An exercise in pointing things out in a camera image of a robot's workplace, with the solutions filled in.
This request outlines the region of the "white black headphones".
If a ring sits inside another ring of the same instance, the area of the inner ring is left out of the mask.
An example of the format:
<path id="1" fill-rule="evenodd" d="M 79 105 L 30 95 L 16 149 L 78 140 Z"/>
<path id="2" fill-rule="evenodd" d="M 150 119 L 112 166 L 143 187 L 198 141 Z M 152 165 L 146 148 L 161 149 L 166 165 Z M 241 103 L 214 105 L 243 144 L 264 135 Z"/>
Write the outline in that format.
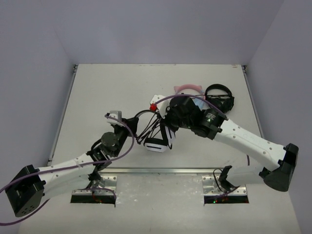
<path id="1" fill-rule="evenodd" d="M 171 150 L 176 133 L 162 122 L 159 113 L 154 112 L 144 130 L 136 135 L 136 142 L 143 145 L 148 151 L 163 153 Z"/>

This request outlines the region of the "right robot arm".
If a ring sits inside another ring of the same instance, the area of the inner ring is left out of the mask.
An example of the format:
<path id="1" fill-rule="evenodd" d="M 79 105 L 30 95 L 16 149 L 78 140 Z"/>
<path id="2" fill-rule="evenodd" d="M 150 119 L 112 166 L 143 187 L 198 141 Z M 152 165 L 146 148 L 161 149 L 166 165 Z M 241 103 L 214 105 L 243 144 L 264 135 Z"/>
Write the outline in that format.
<path id="1" fill-rule="evenodd" d="M 200 110 L 193 99 L 185 95 L 172 98 L 165 111 L 165 124 L 173 131 L 189 129 L 199 137 L 231 146 L 258 162 L 258 166 L 224 167 L 218 179 L 224 191 L 257 183 L 280 192 L 288 191 L 297 164 L 299 148 L 296 145 L 280 145 L 263 139 L 214 108 Z"/>

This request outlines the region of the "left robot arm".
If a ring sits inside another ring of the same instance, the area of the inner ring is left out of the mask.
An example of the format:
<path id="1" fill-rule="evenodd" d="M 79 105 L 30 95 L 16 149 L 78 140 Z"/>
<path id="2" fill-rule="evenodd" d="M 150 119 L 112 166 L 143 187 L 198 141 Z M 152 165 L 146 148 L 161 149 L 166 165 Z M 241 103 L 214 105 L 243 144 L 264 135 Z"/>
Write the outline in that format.
<path id="1" fill-rule="evenodd" d="M 138 118 L 107 117 L 113 127 L 96 141 L 91 150 L 53 166 L 23 167 L 4 188 L 16 217 L 33 212 L 42 202 L 76 189 L 88 189 L 100 181 L 99 172 L 125 156 L 120 151 L 128 137 L 135 141 Z"/>

